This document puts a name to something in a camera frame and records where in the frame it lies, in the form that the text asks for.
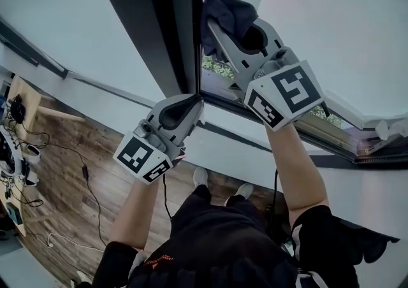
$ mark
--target wire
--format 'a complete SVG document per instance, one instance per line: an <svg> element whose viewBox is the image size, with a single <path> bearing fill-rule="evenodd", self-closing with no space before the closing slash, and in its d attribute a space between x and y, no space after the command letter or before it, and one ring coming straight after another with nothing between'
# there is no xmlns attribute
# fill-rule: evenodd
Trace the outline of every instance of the wire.
<svg viewBox="0 0 408 288"><path fill-rule="evenodd" d="M82 154L79 153L78 151L74 150L73 148L62 147L61 145L53 144L53 143L48 143L48 145L53 145L53 146L55 146L55 147L59 147L59 148L65 149L65 150L70 150L70 151L72 151L72 152L75 152L76 154L79 155L79 158L81 158L82 164L86 167L86 164L84 163L84 159L82 158Z"/></svg>
<svg viewBox="0 0 408 288"><path fill-rule="evenodd" d="M61 236L60 234L54 234L54 233L50 233L50 234L48 235L48 240L47 240L47 246L48 246L48 247L51 247L51 245L50 245L50 237L51 237L51 236L58 236L58 237L64 238L65 240L68 240L70 243L72 243L72 244L74 244L74 245L76 245L76 246L83 247L83 248L88 248L88 249L90 249L90 250L97 250L98 252L103 253L103 251L100 250L100 249L97 249L97 248L95 248L95 247L89 247L89 246L79 245L79 244L75 243L74 241L69 240L67 237Z"/></svg>
<svg viewBox="0 0 408 288"><path fill-rule="evenodd" d="M277 186L278 186L278 168L275 170L275 181L273 184L273 201L272 201L272 214L268 223L268 233L270 232L272 225L273 225L273 220L275 218L275 205L276 205L276 191L277 191Z"/></svg>
<svg viewBox="0 0 408 288"><path fill-rule="evenodd" d="M87 167L87 165L86 165L85 162L84 162L84 156L83 156L81 153L79 153L78 151L76 151L75 149L73 149L73 148L67 148L67 147L63 147L62 145L50 143L50 135L49 135L48 133L46 133L46 132L32 132L32 131L29 131L29 130L27 130L26 127L24 126L24 123L22 124L22 126L23 126L24 130L25 130L28 134L33 134L33 135L46 135L46 136L47 136L47 142L46 142L46 143L43 143L43 144L41 144L41 145L35 145L35 144L28 143L28 142L26 142L25 140L23 140L23 139L21 139L21 138L17 138L14 142L16 142L16 141L18 141L18 140L20 140L21 142L18 143L18 145L16 146L16 148L19 147L19 146L20 146L21 144L23 144L23 143L25 143L25 144L30 144L30 145L32 145L32 146L38 148L38 149L46 148L46 147L49 146L49 145L53 145L53 146L55 146L55 147L63 148L63 149L65 149L65 150L69 150L69 151L72 151L72 152L75 152L76 154L78 154L78 156L79 156L79 158L81 159L81 162L82 162L82 164L83 164L82 174L83 174L83 176L84 176L84 178L85 178L85 181L86 181L86 183L87 183L87 188L88 188L89 192L92 194L92 196L94 197L96 204L98 205L98 234L99 234L99 239L102 241L103 245L106 246L106 243L105 243L104 240L102 239L102 233L101 233L101 211L102 211L102 209L101 209L101 205L100 205L100 203L99 203L97 197L96 197L95 194L92 192L92 189L91 189L91 187L89 186L88 167ZM28 204L29 206L32 206L32 205L31 205L32 202L40 202L40 201L41 201L42 204L44 203L44 201L42 201L42 200L34 200L34 201L28 202L28 200L26 199L25 196L24 196L24 198L25 198L25 200L27 201L27 203L25 203L25 204Z"/></svg>
<svg viewBox="0 0 408 288"><path fill-rule="evenodd" d="M31 134L31 135L46 135L46 136L47 136L47 142L44 143L44 147L46 147L46 146L50 143L50 135L49 135L48 133L46 133L46 132L32 132L32 131L29 131L29 130L26 129L26 127L24 126L24 122L22 123L22 126L23 126L24 130L25 130L28 134Z"/></svg>
<svg viewBox="0 0 408 288"><path fill-rule="evenodd" d="M10 127L10 123L11 123L11 122L14 122L13 128ZM8 122L8 125L9 125L9 126L4 127L4 128L6 128L6 130L8 131L8 134L11 136L11 138L13 138L13 134L12 134L12 133L16 133L15 127L17 126L17 121L14 120L14 119L10 119L9 122Z"/></svg>
<svg viewBox="0 0 408 288"><path fill-rule="evenodd" d="M37 207L39 207L39 206L41 206L41 205L44 204L44 201L43 201L42 199L34 199L34 200L32 200L32 201L29 201L29 200L26 198L26 196L23 194L23 192L17 187L17 185L14 184L14 187L21 193L21 196L25 199L25 202L19 200L19 199L16 197L16 195L14 195L13 189L11 189L11 195L13 195L13 197L14 197L18 202L23 203L23 204L27 204L27 205L30 206L31 208L37 208Z"/></svg>
<svg viewBox="0 0 408 288"><path fill-rule="evenodd" d="M94 196L96 204L98 204L98 233L99 233L99 239L102 241L103 245L106 246L106 243L103 241L102 234L101 234L101 205L100 205L98 199L96 198L95 194L92 192L91 188L89 187L88 179L86 180L86 182L87 182L89 192L91 192L91 194Z"/></svg>
<svg viewBox="0 0 408 288"><path fill-rule="evenodd" d="M44 237L43 234L37 234L37 233L34 233L34 232L31 232L31 233L28 233L28 234L34 235L40 242L42 242L42 244L44 244L47 248L50 248L50 246L49 246L49 244L47 243L47 241L46 241L46 239L45 239L45 237ZM40 239L38 238L38 236L41 236L41 237L44 239L44 241L40 240ZM58 253L56 250L54 250L54 252L55 252L55 254L57 254L62 260L64 260L64 262L65 262L66 264L72 266L74 269L76 269L76 270L78 270L78 271L81 271L81 272L85 273L88 277L93 278L93 276L90 275L89 273L85 272L84 270L81 270L80 268L77 268L75 265L73 265L73 264L71 264L70 262L68 262L68 261L67 261L65 258L63 258L62 255L60 255L60 253Z"/></svg>
<svg viewBox="0 0 408 288"><path fill-rule="evenodd" d="M166 174L163 174L163 185L164 185L164 206L166 207L166 211L170 221L173 221L173 217L170 215L170 212L167 207L167 190L166 190Z"/></svg>

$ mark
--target table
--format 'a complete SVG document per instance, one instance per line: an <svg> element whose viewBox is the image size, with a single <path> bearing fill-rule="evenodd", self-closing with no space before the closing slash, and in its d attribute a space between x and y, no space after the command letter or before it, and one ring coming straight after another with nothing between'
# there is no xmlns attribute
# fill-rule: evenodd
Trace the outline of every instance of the table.
<svg viewBox="0 0 408 288"><path fill-rule="evenodd" d="M76 121L81 121L81 122L85 121L83 117L61 112L53 108L44 106L44 104L47 105L49 104L50 101L54 99L52 97L48 97L46 95L40 94L34 88L32 88L28 83L26 83L23 79L21 79L18 76L15 76L11 83L10 91L8 93L8 100L14 99L14 97L17 96L17 94L21 95L22 104L25 106L25 117L23 121L24 127L22 124L17 124L15 127L15 130L17 132L17 136L23 140L26 140L28 136L28 133L24 128L26 128L28 131L33 130L35 116L38 112L43 113L45 115L51 115L51 116L60 117L64 119L76 120ZM19 179L18 176L15 176L14 182L16 185L16 187L12 188L14 196L11 195L11 197L8 199L6 199L6 196L5 196L6 186L5 184L0 183L0 200L5 209L6 209L6 203L12 203L16 208L18 208L21 214L22 224L19 224L19 225L15 224L15 225L16 225L16 228L20 231L20 233L23 236L26 236L27 234L26 227L24 224L28 222L47 220L47 219L50 219L60 214L60 213L55 213L51 215L44 215L41 217L29 217L29 218L25 217L24 210L23 210L24 204L21 203L21 201L24 201L22 192L29 190L29 189L36 189L36 188L26 187L25 185L23 185L22 181Z"/></svg>

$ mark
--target sneaker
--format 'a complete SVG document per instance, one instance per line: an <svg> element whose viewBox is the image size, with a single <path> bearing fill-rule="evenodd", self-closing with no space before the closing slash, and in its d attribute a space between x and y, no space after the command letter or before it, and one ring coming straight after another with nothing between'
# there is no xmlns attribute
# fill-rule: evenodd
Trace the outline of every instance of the sneaker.
<svg viewBox="0 0 408 288"><path fill-rule="evenodd" d="M237 192L234 195L242 195L245 199L248 199L253 191L254 191L253 184L245 183L238 188Z"/></svg>
<svg viewBox="0 0 408 288"><path fill-rule="evenodd" d="M78 277L81 280L81 282L87 282L88 284L92 285L92 279L89 278L84 272L77 271L76 273L78 274Z"/></svg>
<svg viewBox="0 0 408 288"><path fill-rule="evenodd" d="M205 168L198 167L193 175L194 186L206 185L208 187L208 173Z"/></svg>

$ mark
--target forearm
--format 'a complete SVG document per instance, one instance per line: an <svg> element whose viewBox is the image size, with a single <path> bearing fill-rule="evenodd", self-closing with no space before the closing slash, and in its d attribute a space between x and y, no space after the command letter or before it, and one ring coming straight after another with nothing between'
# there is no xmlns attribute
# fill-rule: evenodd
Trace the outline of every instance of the forearm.
<svg viewBox="0 0 408 288"><path fill-rule="evenodd" d="M143 249L149 235L159 181L146 185L135 180L125 204L113 223L110 241Z"/></svg>
<svg viewBox="0 0 408 288"><path fill-rule="evenodd" d="M289 210L328 204L323 179L295 127L290 124L273 132L266 126L266 133Z"/></svg>

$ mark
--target dark rag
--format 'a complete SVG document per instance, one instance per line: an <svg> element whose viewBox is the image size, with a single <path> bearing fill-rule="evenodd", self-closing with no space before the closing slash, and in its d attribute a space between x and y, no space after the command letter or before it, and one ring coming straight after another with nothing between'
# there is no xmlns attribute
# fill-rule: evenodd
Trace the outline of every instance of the dark rag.
<svg viewBox="0 0 408 288"><path fill-rule="evenodd" d="M240 40L258 18L258 14L253 5L242 0L204 0L200 29L201 43L207 56L216 53L207 25L208 17L216 19L226 32Z"/></svg>

